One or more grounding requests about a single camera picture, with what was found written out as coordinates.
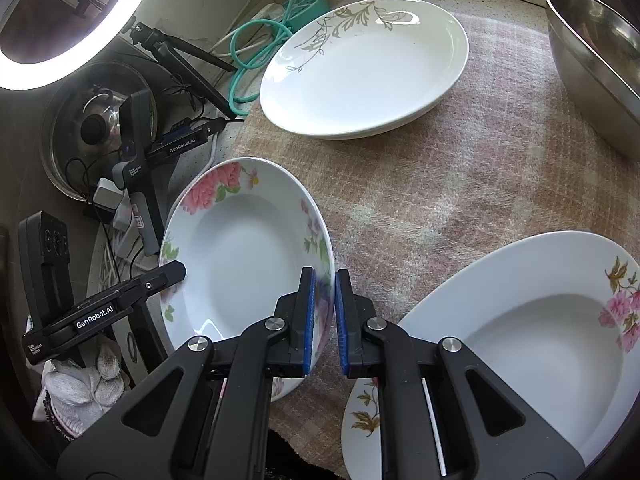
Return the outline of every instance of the plate with pink flowers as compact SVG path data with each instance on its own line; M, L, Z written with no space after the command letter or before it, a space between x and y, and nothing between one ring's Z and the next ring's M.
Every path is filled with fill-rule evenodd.
M183 282L161 294L174 348L193 335L238 336L273 315L278 298L298 290L302 267L316 270L312 366L334 311L334 254L322 215L289 171L242 157L211 168L191 184L167 226L160 264L180 260ZM271 399L301 379L277 378Z
M464 341L586 465L615 438L640 392L640 269L596 234L551 232L500 248L399 324L428 341ZM351 392L342 453L352 480L382 478L377 379L358 380ZM444 476L442 460L440 468Z

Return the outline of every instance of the triangular cutout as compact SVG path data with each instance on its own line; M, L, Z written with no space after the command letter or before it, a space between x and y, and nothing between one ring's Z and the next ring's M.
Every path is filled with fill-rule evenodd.
M524 425L524 417L477 371L468 370L465 375L489 435L498 436Z
M145 435L157 436L181 379L182 370L176 368L125 414L122 423Z

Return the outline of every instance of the glowing white ring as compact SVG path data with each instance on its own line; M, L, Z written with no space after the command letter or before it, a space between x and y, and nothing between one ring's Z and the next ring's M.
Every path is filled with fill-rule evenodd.
M16 63L0 51L0 87L9 90L39 88L77 70L120 33L142 0L118 0L98 26L59 56L40 63Z

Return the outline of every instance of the stainless steel bowl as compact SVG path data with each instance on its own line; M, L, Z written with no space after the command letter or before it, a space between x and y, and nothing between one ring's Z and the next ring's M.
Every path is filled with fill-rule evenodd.
M614 148L640 161L640 33L600 0L546 0L569 96Z

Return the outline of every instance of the floral plate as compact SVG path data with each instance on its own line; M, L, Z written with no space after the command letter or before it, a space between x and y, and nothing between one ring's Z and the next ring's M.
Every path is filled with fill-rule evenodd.
M640 391L639 279L611 240L541 234L460 270L400 326L428 341L462 339L589 465ZM352 480L382 477L379 428L377 381L358 380L342 420Z
M243 157L207 171L184 195L164 235L160 264L180 260L183 282L161 294L174 348L193 335L219 341L273 314L298 290L302 267L316 270L312 366L327 342L334 311L334 254L324 220L289 171ZM271 399L302 379L273 381Z
M431 110L462 74L468 52L460 22L429 2L356 2L287 40L265 70L260 104L289 132L368 137Z

